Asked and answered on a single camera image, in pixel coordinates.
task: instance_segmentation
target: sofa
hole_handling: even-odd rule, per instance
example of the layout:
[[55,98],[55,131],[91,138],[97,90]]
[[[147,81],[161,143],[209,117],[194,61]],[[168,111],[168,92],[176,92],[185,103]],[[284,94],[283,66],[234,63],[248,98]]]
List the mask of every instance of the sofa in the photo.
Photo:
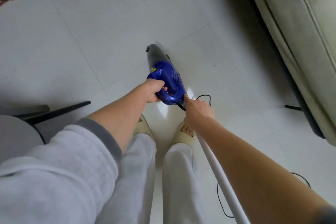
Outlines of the sofa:
[[336,0],[254,1],[313,131],[336,146]]

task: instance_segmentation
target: white pole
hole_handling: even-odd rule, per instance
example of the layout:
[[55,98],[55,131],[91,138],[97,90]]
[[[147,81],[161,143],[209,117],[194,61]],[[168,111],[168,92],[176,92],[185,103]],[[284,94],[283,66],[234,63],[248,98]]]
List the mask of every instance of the white pole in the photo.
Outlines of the white pole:
[[218,160],[216,159],[215,155],[213,154],[207,143],[202,139],[202,137],[200,137],[199,134],[196,133],[196,135],[199,143],[202,146],[204,154],[208,159],[210,167],[217,179],[217,182],[224,194],[227,204],[229,205],[233,213],[235,221],[237,222],[237,224],[249,224],[250,222],[244,210],[242,209],[242,206],[240,205],[238,198],[233,191],[233,188],[231,187],[231,184],[229,183],[229,180],[226,177],[221,165],[218,163]]

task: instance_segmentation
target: beige slipper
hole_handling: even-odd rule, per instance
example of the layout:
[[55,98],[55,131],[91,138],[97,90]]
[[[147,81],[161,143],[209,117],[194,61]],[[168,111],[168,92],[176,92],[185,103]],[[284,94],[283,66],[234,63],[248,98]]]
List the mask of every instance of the beige slipper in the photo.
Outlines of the beige slipper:
[[136,135],[136,134],[147,134],[149,135],[152,139],[153,139],[153,136],[152,136],[152,133],[151,133],[151,130],[148,126],[148,123],[145,119],[145,117],[143,115],[140,115],[140,122],[137,123],[134,131],[133,131],[133,136]]
[[176,130],[175,136],[173,138],[173,145],[177,143],[185,143],[190,147],[193,146],[195,140],[197,139],[196,134],[193,132],[193,136],[184,133],[181,131],[182,127],[184,126],[184,122],[182,122]]

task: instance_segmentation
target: light gray pants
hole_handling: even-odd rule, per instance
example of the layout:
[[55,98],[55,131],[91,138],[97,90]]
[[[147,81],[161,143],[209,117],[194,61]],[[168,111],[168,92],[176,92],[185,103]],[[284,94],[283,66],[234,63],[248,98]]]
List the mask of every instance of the light gray pants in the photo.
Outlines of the light gray pants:
[[[155,181],[156,145],[137,134],[119,164],[114,192],[96,224],[149,224]],[[173,145],[164,158],[162,191],[164,224],[206,223],[197,184],[198,170],[190,146]]]

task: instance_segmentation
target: vacuum handle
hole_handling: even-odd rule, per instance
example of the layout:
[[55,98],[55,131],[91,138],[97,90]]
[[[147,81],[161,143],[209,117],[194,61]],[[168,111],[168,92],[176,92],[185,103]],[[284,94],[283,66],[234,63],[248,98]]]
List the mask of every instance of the vacuum handle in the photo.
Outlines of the vacuum handle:
[[[154,72],[150,73],[147,76],[147,79],[155,79],[155,80],[162,80],[165,82],[165,87],[168,88],[168,91],[171,92],[172,94],[174,94],[174,92],[176,92],[176,90],[174,89],[174,86],[171,84],[168,76],[166,75],[165,72],[163,72],[162,70],[158,69],[155,70]],[[157,95],[157,97],[159,99],[162,100],[163,103],[165,103],[166,105],[174,105],[178,102],[178,98],[170,95],[167,91],[165,91],[163,88],[155,93]]]

